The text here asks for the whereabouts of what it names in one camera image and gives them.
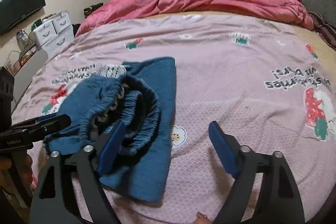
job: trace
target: bed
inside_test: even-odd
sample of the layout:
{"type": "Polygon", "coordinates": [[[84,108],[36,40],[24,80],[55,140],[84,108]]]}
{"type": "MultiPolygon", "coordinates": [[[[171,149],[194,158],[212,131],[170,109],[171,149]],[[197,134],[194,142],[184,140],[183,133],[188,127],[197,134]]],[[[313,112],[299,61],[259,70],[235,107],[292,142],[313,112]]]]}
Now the bed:
{"type": "MultiPolygon", "coordinates": [[[[308,221],[319,212],[336,183],[336,117],[332,108],[336,52],[308,30],[312,29],[311,21],[299,2],[267,3],[112,0],[88,17],[75,41],[55,52],[34,76],[13,114],[13,123],[43,115],[64,72],[93,64],[119,65],[172,56],[177,82],[171,125],[184,131],[185,138],[182,143],[172,143],[161,202],[140,202],[105,189],[120,221],[192,223],[198,211],[214,220],[233,179],[225,173],[208,138],[208,125],[213,120],[258,153],[284,153],[308,221]],[[295,87],[275,84],[284,74],[301,77],[304,70],[316,82],[305,78],[306,82],[297,82],[295,87]],[[310,97],[312,104],[322,94],[324,105],[329,107],[323,109],[331,117],[326,118],[327,135],[314,134],[308,124],[310,111],[305,104],[310,103],[307,98],[312,90],[319,91],[310,97]]],[[[28,153],[38,177],[46,161],[42,143],[35,143],[28,153]]],[[[90,220],[75,176],[73,184],[82,217],[90,220]]],[[[260,184],[261,176],[256,176],[244,219],[252,216],[260,184]]]]}

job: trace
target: metal bolt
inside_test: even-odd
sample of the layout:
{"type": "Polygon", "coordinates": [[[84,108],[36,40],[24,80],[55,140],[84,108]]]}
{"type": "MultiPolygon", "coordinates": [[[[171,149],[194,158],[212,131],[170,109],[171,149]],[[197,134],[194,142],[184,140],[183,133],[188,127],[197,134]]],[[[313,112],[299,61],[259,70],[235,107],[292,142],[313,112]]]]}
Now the metal bolt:
{"type": "Polygon", "coordinates": [[[53,151],[53,152],[51,152],[50,156],[52,158],[57,158],[59,156],[59,152],[58,151],[53,151]]]}
{"type": "Polygon", "coordinates": [[[87,145],[84,147],[84,151],[85,152],[91,152],[94,149],[94,147],[92,145],[87,145]]]}
{"type": "Polygon", "coordinates": [[[240,150],[244,153],[248,153],[251,151],[251,148],[249,148],[247,145],[243,145],[240,150]]]}
{"type": "Polygon", "coordinates": [[[275,155],[275,157],[277,157],[277,158],[282,158],[282,157],[283,157],[283,154],[282,154],[280,151],[275,151],[275,152],[274,152],[274,155],[275,155]]]}

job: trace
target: red duvet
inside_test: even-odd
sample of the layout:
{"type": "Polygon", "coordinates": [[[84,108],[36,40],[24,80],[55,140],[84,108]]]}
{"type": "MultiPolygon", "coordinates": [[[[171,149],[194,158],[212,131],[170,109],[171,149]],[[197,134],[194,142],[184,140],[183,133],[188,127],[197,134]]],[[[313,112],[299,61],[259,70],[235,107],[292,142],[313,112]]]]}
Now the red duvet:
{"type": "Polygon", "coordinates": [[[124,19],[188,11],[221,11],[314,28],[303,4],[296,0],[111,0],[90,15],[76,36],[124,19]]]}

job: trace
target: human hand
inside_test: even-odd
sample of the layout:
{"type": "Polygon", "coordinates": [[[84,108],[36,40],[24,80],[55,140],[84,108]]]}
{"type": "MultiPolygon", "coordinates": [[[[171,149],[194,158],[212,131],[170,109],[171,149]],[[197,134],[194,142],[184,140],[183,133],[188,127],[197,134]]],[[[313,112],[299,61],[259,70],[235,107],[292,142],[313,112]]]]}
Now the human hand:
{"type": "Polygon", "coordinates": [[[196,217],[197,219],[193,224],[211,224],[211,221],[207,218],[207,216],[201,214],[200,212],[196,214],[196,217]]]}
{"type": "MultiPolygon", "coordinates": [[[[32,171],[33,159],[27,154],[25,158],[25,167],[21,170],[21,177],[23,183],[26,185],[31,185],[33,182],[33,171],[32,171]]],[[[13,193],[13,189],[10,188],[8,182],[5,179],[3,170],[8,170],[12,166],[12,161],[4,156],[0,156],[0,188],[4,188],[8,193],[13,193]]]]}

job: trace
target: blue gripper pad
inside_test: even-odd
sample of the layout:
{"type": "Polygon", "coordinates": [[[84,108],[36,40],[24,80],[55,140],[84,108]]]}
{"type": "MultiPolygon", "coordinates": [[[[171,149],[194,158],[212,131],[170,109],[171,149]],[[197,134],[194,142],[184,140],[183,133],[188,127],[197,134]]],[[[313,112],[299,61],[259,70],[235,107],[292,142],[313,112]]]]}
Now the blue gripper pad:
{"type": "Polygon", "coordinates": [[[217,122],[212,122],[209,125],[209,137],[224,166],[225,172],[236,179],[240,172],[236,164],[236,155],[240,149],[239,143],[233,136],[225,134],[217,122]]]}
{"type": "Polygon", "coordinates": [[[45,116],[41,116],[41,117],[38,117],[36,119],[37,122],[42,122],[44,120],[47,120],[47,119],[51,119],[53,117],[56,117],[58,115],[58,113],[52,113],[52,114],[49,114],[49,115],[45,115],[45,116]]]}
{"type": "Polygon", "coordinates": [[[98,155],[97,173],[102,176],[109,173],[112,169],[114,160],[119,152],[122,141],[125,138],[126,127],[123,122],[119,122],[111,134],[103,150],[98,155]]]}

